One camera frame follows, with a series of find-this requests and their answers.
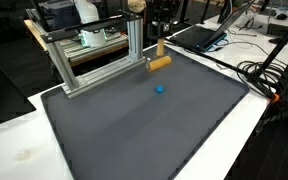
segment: gray mat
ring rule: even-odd
[[[42,95],[75,179],[174,178],[249,91],[166,51],[172,64],[152,73],[137,67],[72,100],[61,88]],[[154,91],[157,85],[163,93]]]

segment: black wire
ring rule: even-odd
[[[261,49],[265,54],[269,55],[262,47],[260,47],[257,44],[250,42],[234,42],[234,43],[245,43],[254,45],[259,49]],[[195,54],[194,52],[185,48],[184,51]],[[237,76],[244,84],[248,86],[249,83],[252,84],[254,88],[252,86],[249,87],[254,92],[271,100],[275,99],[275,93],[279,94],[280,98],[277,102],[274,103],[272,101],[270,102],[270,106],[274,110],[274,112],[270,114],[265,114],[265,116],[268,117],[266,124],[281,119],[283,117],[283,114],[288,112],[288,68],[284,62],[278,59],[276,60],[285,65],[286,67],[283,67],[282,65],[277,63],[271,63],[265,70],[263,70],[261,68],[263,62],[253,62],[253,61],[243,61],[237,65],[237,68],[241,69],[243,72],[249,72],[249,75],[246,76],[244,74],[237,72]],[[259,77],[256,73],[254,73],[257,71],[262,71],[261,77],[264,78],[264,82],[262,81],[261,77]],[[273,82],[274,85],[276,85],[277,92],[273,91],[273,88],[269,85],[270,83],[268,82]]]
[[[231,44],[250,44],[250,45],[253,45],[253,46],[256,46],[258,47],[261,51],[263,51],[266,55],[270,55],[269,53],[267,53],[261,46],[255,44],[255,43],[251,43],[251,42],[230,42],[228,43],[227,45],[231,45]],[[283,61],[280,61],[279,59],[275,58],[276,61],[282,63],[283,65],[287,66],[287,64],[285,64]]]
[[[220,43],[220,42],[222,42],[222,41],[225,41],[226,44],[218,45],[218,43]],[[228,44],[230,43],[227,39],[222,39],[220,42],[216,43],[216,46],[226,46],[226,45],[228,45]]]
[[[219,47],[215,48],[214,50],[212,50],[212,51],[207,51],[207,52],[216,52],[216,51],[219,51],[219,50],[221,50],[221,49],[223,49],[223,46],[219,46]]]

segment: mat border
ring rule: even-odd
[[[206,66],[206,65],[204,65],[204,64],[202,64],[202,63],[200,63],[200,62],[198,62],[198,61],[195,61],[194,59],[192,59],[192,58],[190,58],[190,57],[188,57],[188,56],[185,56],[184,54],[179,53],[179,52],[177,52],[176,50],[173,50],[173,49],[168,48],[168,47],[165,47],[165,49],[167,49],[168,51],[173,51],[176,56],[183,56],[185,59],[192,61],[192,64],[195,64],[195,63],[196,63],[196,64],[199,64],[200,66],[206,67],[209,72],[213,72],[213,73],[216,73],[216,74],[218,74],[218,75],[221,75],[221,76],[223,76],[224,79],[229,79],[229,80],[233,81],[234,83],[241,85],[241,86],[244,87],[244,89],[245,89],[245,92],[242,94],[242,96],[240,96],[240,97],[236,100],[236,102],[233,103],[232,106],[231,106],[226,112],[224,112],[224,114],[219,118],[219,120],[216,120],[216,123],[213,125],[212,128],[209,129],[208,133],[206,133],[206,135],[205,135],[202,139],[200,139],[200,141],[199,141],[198,144],[193,148],[193,150],[191,151],[191,153],[189,153],[189,154],[187,155],[187,157],[183,160],[183,162],[182,162],[181,164],[179,164],[178,167],[174,170],[174,172],[168,177],[168,179],[170,180],[170,179],[176,178],[176,176],[181,172],[181,170],[185,167],[185,165],[186,165],[186,164],[190,161],[190,159],[196,154],[196,152],[199,150],[199,148],[206,142],[206,140],[207,140],[207,139],[210,137],[210,135],[215,131],[215,129],[217,129],[217,127],[223,122],[223,120],[226,118],[226,116],[227,116],[227,115],[236,107],[236,105],[250,92],[250,88],[249,88],[249,86],[247,86],[246,84],[244,84],[244,83],[242,83],[242,82],[240,82],[240,81],[237,81],[236,79],[233,79],[233,78],[231,78],[231,77],[229,77],[229,76],[226,76],[225,74],[222,74],[222,73],[216,71],[215,69],[212,69],[212,68],[210,68],[210,67],[208,67],[208,66]],[[51,124],[51,126],[52,126],[53,132],[54,132],[55,137],[56,137],[56,139],[57,139],[57,141],[58,141],[58,144],[59,144],[59,146],[60,146],[60,148],[61,148],[61,151],[62,151],[62,153],[63,153],[64,159],[65,159],[65,161],[66,161],[66,163],[67,163],[67,166],[68,166],[68,168],[69,168],[69,170],[70,170],[70,172],[71,172],[71,174],[72,174],[72,176],[73,176],[73,179],[78,180],[79,177],[78,177],[78,175],[77,175],[77,174],[74,172],[74,170],[73,170],[73,167],[72,167],[73,165],[72,165],[72,162],[71,162],[71,160],[69,159],[68,154],[67,154],[67,152],[66,152],[66,150],[65,150],[64,143],[61,141],[60,135],[59,135],[58,132],[56,131],[56,125],[54,124],[54,121],[50,119],[50,114],[49,114],[49,112],[48,112],[48,110],[47,110],[47,109],[48,109],[48,108],[47,108],[47,107],[48,107],[48,103],[46,102],[47,98],[50,97],[50,96],[53,96],[55,93],[58,93],[58,91],[64,92],[64,90],[63,90],[63,88],[62,88],[61,86],[60,86],[60,87],[57,87],[57,88],[54,88],[54,89],[51,89],[50,91],[47,91],[47,92],[45,92],[45,93],[43,93],[43,94],[41,95],[41,100],[42,100],[43,107],[44,107],[44,110],[45,110],[45,112],[46,112],[47,118],[48,118],[48,120],[49,120],[49,122],[50,122],[50,124]]]

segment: black cable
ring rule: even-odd
[[[223,44],[223,45],[218,45],[220,42],[222,42],[222,41],[225,41],[226,42],[226,44]],[[227,39],[222,39],[221,41],[219,41],[218,43],[216,43],[216,46],[226,46],[226,45],[228,45],[230,42],[227,40]]]
[[[216,51],[219,51],[219,50],[221,50],[221,49],[223,49],[224,47],[223,46],[219,46],[219,47],[217,47],[217,48],[215,48],[214,50],[212,50],[212,51],[207,51],[207,52],[216,52]]]
[[[252,46],[256,46],[258,47],[261,51],[263,51],[266,55],[270,55],[269,53],[267,53],[261,46],[255,44],[255,43],[251,43],[251,42],[230,42],[227,45],[231,45],[231,44],[250,44]],[[279,59],[275,58],[276,61],[282,63],[283,65],[287,66],[287,64],[285,64],[283,61],[280,61]]]
[[[233,34],[233,35],[236,35],[236,36],[251,36],[251,37],[257,37],[256,34],[236,33],[234,30],[229,30],[229,29],[228,29],[228,32],[229,32],[230,34]]]
[[[249,42],[237,42],[237,43],[248,43],[254,45],[259,49],[261,49],[265,54],[268,54],[263,48],[261,48],[257,44]],[[184,49],[184,51],[200,55],[200,53],[196,53],[189,49]],[[230,67],[229,65],[225,67],[228,67],[236,71],[239,79],[244,84],[248,85],[250,89],[252,89],[254,92],[271,100],[270,108],[272,108],[274,111],[270,114],[267,113],[265,114],[265,116],[268,118],[268,120],[265,123],[267,124],[281,119],[284,113],[288,113],[288,68],[287,66],[283,67],[280,64],[271,63],[267,69],[263,70],[261,69],[262,64],[263,62],[243,61],[239,63],[235,68]],[[259,77],[256,73],[254,73],[257,72],[258,70],[262,71],[261,77]]]

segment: aluminum frame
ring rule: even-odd
[[[128,56],[77,77],[75,77],[69,65],[69,59],[66,57],[60,42],[46,43],[51,59],[65,82],[62,87],[68,98],[74,98],[134,67],[144,64],[142,24],[143,19],[127,22],[129,32]]]
[[[75,63],[81,59],[85,59],[90,54],[96,54],[103,51],[110,51],[112,47],[125,46],[128,42],[126,35],[108,36],[106,43],[101,47],[85,48],[80,42],[61,41],[61,46],[64,49],[66,57],[70,63]]]

